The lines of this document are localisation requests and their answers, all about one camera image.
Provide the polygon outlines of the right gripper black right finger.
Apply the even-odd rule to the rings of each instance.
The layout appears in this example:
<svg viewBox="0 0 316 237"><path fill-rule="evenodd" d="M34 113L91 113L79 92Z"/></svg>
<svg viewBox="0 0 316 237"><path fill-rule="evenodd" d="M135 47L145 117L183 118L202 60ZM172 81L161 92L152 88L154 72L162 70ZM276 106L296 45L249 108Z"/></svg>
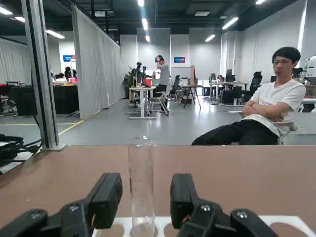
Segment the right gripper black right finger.
<svg viewBox="0 0 316 237"><path fill-rule="evenodd" d="M170 187L170 214L179 237L276 237L277 234L249 209L229 215L222 207L201 199L191 174L174 174Z"/></svg>

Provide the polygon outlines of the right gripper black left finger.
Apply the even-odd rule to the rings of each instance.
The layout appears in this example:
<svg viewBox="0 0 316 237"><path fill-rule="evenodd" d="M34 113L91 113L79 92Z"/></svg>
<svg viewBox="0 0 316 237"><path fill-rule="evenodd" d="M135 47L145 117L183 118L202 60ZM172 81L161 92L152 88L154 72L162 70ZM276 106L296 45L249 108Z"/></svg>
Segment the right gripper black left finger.
<svg viewBox="0 0 316 237"><path fill-rule="evenodd" d="M103 173L88 195L65 204L57 213L28 210L1 228L2 237L90 237L95 229L109 229L122 197L118 173Z"/></svg>

